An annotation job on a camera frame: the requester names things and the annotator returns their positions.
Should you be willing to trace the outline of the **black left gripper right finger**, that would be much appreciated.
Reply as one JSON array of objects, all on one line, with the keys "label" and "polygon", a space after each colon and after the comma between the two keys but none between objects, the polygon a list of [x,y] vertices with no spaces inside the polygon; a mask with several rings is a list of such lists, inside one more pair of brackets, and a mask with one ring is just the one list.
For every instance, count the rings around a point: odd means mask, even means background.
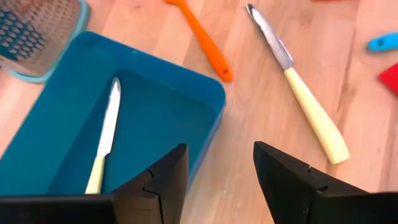
[{"label": "black left gripper right finger", "polygon": [[365,193],[262,141],[254,143],[253,161],[275,223],[308,223],[317,195]]}]

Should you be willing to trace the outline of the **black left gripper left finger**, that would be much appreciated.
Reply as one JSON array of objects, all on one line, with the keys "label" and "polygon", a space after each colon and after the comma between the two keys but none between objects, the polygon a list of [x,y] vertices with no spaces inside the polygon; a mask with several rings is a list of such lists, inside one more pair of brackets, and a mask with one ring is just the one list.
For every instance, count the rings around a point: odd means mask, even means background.
[{"label": "black left gripper left finger", "polygon": [[114,222],[179,224],[188,184],[188,145],[174,147],[114,191]]}]

